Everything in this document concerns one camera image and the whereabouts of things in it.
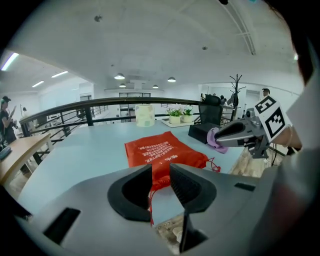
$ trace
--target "white ceiling beam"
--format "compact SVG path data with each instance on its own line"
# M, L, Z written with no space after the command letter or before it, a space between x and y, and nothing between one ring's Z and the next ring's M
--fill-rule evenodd
M252 33L251 33L252 31L248 30L248 26L246 25L245 21L243 20L242 16L240 15L238 8L236 8L231 3L231 1L229 1L229 3L227 5L221 4L219 0L216 0L216 1L223 7L223 9L229 15L229 17L234 22L236 27L239 29L240 34L237 34L237 35L242 35L243 40L248 48L249 53L252 55L255 55L257 53L257 51L256 51L256 46L255 46L253 39L252 39Z

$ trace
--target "black chair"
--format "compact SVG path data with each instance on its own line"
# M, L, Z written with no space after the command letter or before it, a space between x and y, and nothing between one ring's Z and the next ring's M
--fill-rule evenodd
M206 95L204 103L199 103L201 123L220 125L223 107L220 105L220 98L213 95Z

